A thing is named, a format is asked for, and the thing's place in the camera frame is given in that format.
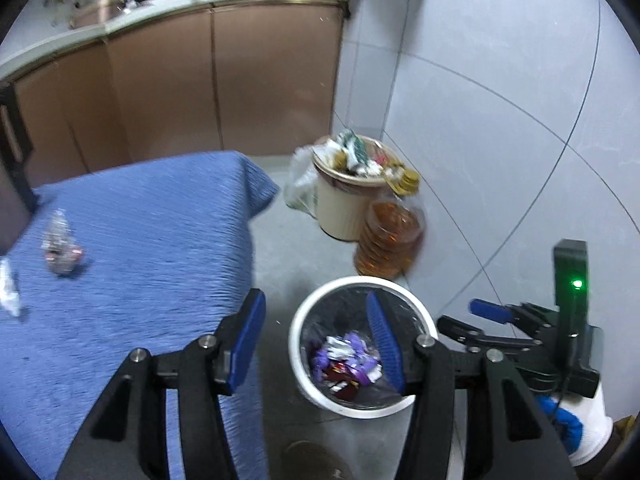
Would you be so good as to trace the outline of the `white blue gloved right hand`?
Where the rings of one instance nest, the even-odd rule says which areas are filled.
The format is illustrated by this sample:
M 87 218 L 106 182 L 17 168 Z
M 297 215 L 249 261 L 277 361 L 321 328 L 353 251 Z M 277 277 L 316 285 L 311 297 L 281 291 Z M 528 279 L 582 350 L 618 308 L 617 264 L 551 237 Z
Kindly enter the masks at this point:
M 536 394 L 535 399 L 544 414 L 554 415 L 574 467 L 593 460 L 612 437 L 614 422 L 605 411 L 602 385 L 598 385 L 593 398 L 567 394 L 560 400 L 559 396 Z

